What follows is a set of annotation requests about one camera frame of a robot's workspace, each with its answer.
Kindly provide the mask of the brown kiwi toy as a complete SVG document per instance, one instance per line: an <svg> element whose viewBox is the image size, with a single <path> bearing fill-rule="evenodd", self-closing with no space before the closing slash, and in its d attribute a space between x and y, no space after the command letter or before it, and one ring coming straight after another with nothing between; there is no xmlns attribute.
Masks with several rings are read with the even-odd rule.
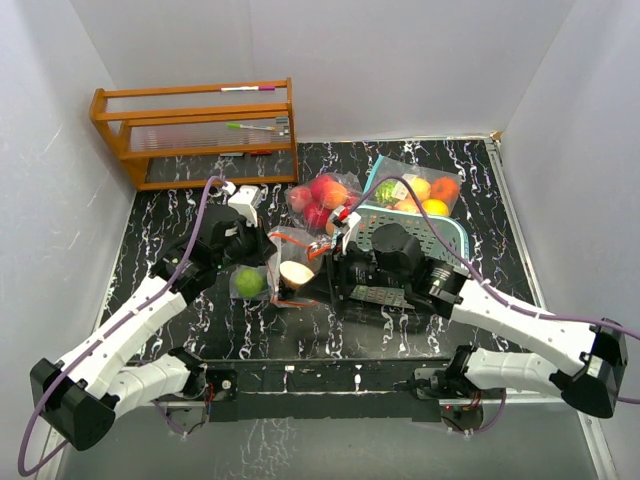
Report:
<svg viewBox="0 0 640 480"><path fill-rule="evenodd" d="M291 260L280 263L279 273L282 282L293 290L298 290L315 275L306 265Z"/></svg>

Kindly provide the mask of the orange zipper bag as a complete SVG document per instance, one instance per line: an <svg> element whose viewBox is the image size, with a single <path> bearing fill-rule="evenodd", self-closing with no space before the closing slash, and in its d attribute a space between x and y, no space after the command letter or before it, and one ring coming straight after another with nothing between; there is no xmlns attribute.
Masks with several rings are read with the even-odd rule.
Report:
<svg viewBox="0 0 640 480"><path fill-rule="evenodd" d="M330 214L338 207L351 208L362 192L357 176L351 172L321 173L286 190L288 218L295 227L313 237L332 240Z"/></svg>
<svg viewBox="0 0 640 480"><path fill-rule="evenodd" d="M301 304L279 300L279 285L281 280L279 265L281 262L291 260L306 265L316 273L321 264L321 256L330 249L331 241L313 237L301 229L285 226L275 227L268 233L268 237L276 247L275 254L268 260L265 266L249 267L239 265L234 267L229 280L230 297L232 299L246 301L268 301L279 308L305 308L316 304L316 302ZM263 292L259 296L255 298L243 298L237 293L234 280L238 270L242 268L252 268L262 273L265 285Z"/></svg>

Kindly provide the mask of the red apple toy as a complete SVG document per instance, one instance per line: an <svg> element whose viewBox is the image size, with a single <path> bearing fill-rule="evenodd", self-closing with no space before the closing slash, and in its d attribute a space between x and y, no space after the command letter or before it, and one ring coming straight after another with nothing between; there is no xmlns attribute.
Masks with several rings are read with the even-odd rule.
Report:
<svg viewBox="0 0 640 480"><path fill-rule="evenodd" d="M318 202L311 202L303 209L303 216L308 228L324 229L331 211Z"/></svg>

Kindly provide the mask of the pink fruit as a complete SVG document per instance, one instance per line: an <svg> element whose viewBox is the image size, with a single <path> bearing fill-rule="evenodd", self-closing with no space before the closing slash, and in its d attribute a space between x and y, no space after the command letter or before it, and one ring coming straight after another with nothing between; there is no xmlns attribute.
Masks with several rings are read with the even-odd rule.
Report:
<svg viewBox="0 0 640 480"><path fill-rule="evenodd" d="M288 202L294 212L302 212L314 200L311 189L305 185L298 185L288 194Z"/></svg>

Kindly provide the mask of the orange yellow peach toy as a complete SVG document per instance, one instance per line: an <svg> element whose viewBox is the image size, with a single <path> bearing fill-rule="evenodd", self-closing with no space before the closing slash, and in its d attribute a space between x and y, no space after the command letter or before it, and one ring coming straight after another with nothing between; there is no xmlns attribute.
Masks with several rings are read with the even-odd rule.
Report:
<svg viewBox="0 0 640 480"><path fill-rule="evenodd" d="M346 202L348 195L347 188L341 183L337 181L327 183L320 204L329 210L334 210Z"/></svg>

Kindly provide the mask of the pink red dragonfruit toy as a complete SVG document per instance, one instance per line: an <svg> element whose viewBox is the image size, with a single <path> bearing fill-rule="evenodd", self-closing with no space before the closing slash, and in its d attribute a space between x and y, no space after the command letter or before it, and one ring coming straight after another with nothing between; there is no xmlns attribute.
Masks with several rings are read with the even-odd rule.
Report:
<svg viewBox="0 0 640 480"><path fill-rule="evenodd" d="M323 174L314 178L310 183L310 191L314 200L320 202L325 191L325 185L335 182L335 178L330 174Z"/></svg>

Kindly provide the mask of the green custard apple toy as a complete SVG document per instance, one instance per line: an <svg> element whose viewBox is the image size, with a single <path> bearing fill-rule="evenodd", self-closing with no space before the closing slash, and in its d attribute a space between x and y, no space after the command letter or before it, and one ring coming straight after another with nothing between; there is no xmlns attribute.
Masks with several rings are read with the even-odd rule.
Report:
<svg viewBox="0 0 640 480"><path fill-rule="evenodd" d="M397 202L393 194L396 184L396 180L385 180L382 182L375 191L375 201L383 207L393 207Z"/></svg>

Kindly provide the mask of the pink peach toy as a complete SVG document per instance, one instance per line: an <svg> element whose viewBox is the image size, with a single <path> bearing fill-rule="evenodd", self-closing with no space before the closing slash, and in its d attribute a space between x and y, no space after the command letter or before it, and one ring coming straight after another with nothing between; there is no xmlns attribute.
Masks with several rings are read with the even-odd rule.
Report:
<svg viewBox="0 0 640 480"><path fill-rule="evenodd" d="M394 209L400 212L410 213L410 214L419 214L420 210L416 202L411 198L406 198L404 200L398 201L394 205Z"/></svg>

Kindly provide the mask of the yellow pear toy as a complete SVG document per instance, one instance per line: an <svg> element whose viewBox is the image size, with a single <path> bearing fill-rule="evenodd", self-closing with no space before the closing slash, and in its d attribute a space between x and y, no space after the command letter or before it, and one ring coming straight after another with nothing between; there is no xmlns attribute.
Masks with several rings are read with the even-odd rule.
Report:
<svg viewBox="0 0 640 480"><path fill-rule="evenodd" d="M411 180L410 185L420 202L424 202L430 198L431 184L427 180L416 177Z"/></svg>

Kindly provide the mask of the blue zipper plastic bag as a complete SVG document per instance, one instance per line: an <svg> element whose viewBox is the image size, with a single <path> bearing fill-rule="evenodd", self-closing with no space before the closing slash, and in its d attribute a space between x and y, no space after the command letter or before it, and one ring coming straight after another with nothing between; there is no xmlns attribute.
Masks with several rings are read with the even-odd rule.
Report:
<svg viewBox="0 0 640 480"><path fill-rule="evenodd" d="M374 205L404 213L449 217L459 197L462 180L457 174L380 156L367 178L365 190L380 183L369 197Z"/></svg>

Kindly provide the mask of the orange pumpkin toy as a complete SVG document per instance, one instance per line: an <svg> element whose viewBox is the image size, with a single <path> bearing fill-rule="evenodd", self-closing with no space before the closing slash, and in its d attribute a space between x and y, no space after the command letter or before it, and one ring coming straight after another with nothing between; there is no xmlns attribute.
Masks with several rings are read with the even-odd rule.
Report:
<svg viewBox="0 0 640 480"><path fill-rule="evenodd" d="M440 177L432 183L431 197L454 205L459 195L458 183L450 177Z"/></svg>

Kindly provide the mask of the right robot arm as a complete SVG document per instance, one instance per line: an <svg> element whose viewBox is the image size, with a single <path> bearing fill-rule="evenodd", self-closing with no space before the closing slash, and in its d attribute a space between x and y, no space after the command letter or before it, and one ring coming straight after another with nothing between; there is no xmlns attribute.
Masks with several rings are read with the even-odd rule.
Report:
<svg viewBox="0 0 640 480"><path fill-rule="evenodd" d="M285 285L304 299L334 306L353 300L359 287L391 288L417 312L493 332L523 347L521 353L458 347L443 370L416 371L405 388L427 397L471 397L493 389L559 397L585 414L613 416L628 364L619 325L560 320L508 299L463 269L427 255L398 224L377 228L363 250L355 242L335 246L311 268L281 262Z"/></svg>

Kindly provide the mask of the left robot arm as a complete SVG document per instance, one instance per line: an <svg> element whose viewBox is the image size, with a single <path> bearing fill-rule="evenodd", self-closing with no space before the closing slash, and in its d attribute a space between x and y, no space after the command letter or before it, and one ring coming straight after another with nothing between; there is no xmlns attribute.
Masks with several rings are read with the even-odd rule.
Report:
<svg viewBox="0 0 640 480"><path fill-rule="evenodd" d="M58 361L30 371L39 416L76 450L96 445L115 421L164 395L200 396L207 376L200 360L174 349L127 369L129 360L165 323L214 285L232 266L262 266L275 253L254 208L237 203L206 208L194 240L166 246L139 287L87 340Z"/></svg>

